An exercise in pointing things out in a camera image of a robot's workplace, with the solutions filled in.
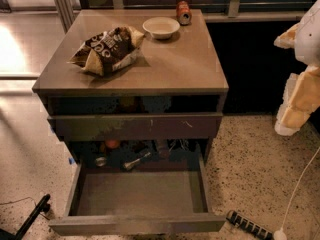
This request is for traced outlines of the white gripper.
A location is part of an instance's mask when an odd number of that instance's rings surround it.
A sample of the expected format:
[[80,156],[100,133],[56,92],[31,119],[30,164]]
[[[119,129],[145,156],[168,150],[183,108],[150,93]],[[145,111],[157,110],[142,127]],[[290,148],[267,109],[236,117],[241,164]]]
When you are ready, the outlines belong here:
[[299,24],[278,36],[274,45],[283,49],[294,47],[296,59],[312,65],[300,74],[290,74],[276,116],[276,133],[292,136],[320,107],[320,0],[304,14]]

